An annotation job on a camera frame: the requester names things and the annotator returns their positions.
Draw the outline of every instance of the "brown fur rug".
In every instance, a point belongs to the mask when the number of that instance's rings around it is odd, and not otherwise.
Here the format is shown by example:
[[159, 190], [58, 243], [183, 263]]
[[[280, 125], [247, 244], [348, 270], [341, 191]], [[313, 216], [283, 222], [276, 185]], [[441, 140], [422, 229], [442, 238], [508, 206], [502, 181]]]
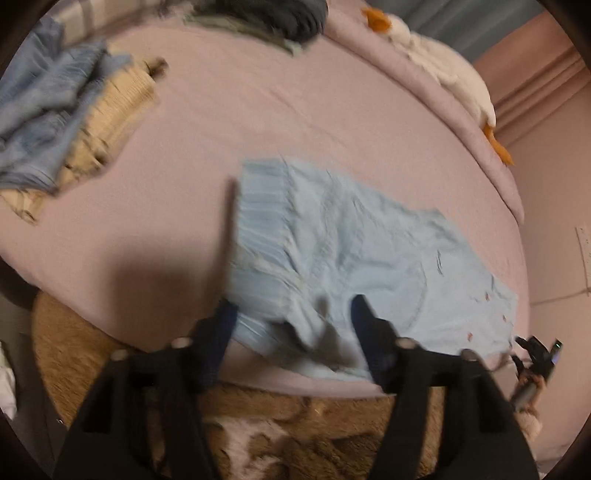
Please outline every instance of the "brown fur rug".
[[[45, 293], [35, 302], [33, 340], [49, 395], [69, 426], [110, 354], [124, 346]], [[229, 384], [197, 399], [223, 478], [244, 480], [366, 478], [394, 400], [298, 397]], [[419, 475], [435, 468], [443, 404], [443, 389], [433, 388]], [[157, 460], [161, 439], [152, 445]]]

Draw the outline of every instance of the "light blue garment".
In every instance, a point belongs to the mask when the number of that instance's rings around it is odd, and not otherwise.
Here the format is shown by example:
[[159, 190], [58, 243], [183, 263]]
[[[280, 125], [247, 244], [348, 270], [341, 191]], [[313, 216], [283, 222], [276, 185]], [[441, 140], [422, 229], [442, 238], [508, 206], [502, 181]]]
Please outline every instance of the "light blue garment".
[[104, 41], [61, 51], [62, 37], [42, 18], [0, 79], [0, 188], [52, 191], [106, 78], [131, 61]]
[[488, 356], [510, 346], [516, 295], [437, 210], [408, 210], [299, 161], [253, 161], [237, 230], [235, 339], [281, 367], [369, 378], [350, 321], [357, 294], [426, 349]]

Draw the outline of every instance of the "bed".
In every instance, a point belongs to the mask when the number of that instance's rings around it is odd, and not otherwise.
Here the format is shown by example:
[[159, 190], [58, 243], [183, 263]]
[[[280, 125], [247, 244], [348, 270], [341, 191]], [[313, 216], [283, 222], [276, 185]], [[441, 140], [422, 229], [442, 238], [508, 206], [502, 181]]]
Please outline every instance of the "bed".
[[[509, 170], [462, 106], [356, 18], [330, 4], [326, 35], [291, 57], [260, 41], [149, 18], [112, 34], [163, 56], [159, 105], [103, 175], [61, 195], [37, 226], [0, 203], [0, 256], [115, 339], [153, 350], [186, 334], [223, 291], [245, 158], [295, 157], [413, 209], [437, 208], [519, 297], [528, 332], [524, 214]], [[233, 343], [221, 378], [285, 393], [364, 396]]]

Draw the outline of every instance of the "pink wall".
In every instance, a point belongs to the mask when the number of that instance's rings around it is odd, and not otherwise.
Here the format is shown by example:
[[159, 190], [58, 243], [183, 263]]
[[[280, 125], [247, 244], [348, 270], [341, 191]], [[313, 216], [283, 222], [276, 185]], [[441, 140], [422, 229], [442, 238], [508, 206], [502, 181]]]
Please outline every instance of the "pink wall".
[[564, 342], [540, 402], [544, 429], [534, 451], [561, 454], [591, 411], [591, 297], [575, 226], [591, 229], [591, 85], [509, 148], [525, 206], [521, 232], [531, 297], [531, 334]]
[[591, 74], [562, 27], [543, 12], [486, 51], [474, 67], [495, 105], [495, 136], [515, 142], [571, 98]]

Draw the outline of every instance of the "white cloth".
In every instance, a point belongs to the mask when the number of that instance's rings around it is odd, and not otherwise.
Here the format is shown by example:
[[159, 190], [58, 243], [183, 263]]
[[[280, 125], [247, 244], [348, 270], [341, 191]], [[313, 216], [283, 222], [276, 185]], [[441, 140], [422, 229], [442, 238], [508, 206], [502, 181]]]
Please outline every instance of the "white cloth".
[[11, 420], [17, 414], [15, 385], [14, 372], [4, 355], [4, 348], [0, 342], [0, 408]]
[[474, 67], [447, 45], [411, 32], [396, 15], [388, 17], [392, 27], [382, 35], [459, 100], [480, 128], [486, 124], [494, 128], [496, 115], [491, 95]]

